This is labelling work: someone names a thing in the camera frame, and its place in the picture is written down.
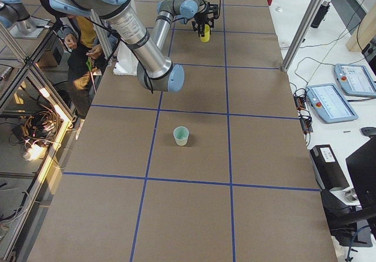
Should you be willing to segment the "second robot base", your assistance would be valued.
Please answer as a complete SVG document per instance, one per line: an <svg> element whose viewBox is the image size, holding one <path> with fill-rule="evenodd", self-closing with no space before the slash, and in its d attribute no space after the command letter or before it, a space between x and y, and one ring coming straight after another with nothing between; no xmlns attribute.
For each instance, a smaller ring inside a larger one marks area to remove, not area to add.
<svg viewBox="0 0 376 262"><path fill-rule="evenodd" d="M21 0L1 0L1 24L18 39L36 39L50 19L31 17Z"/></svg>

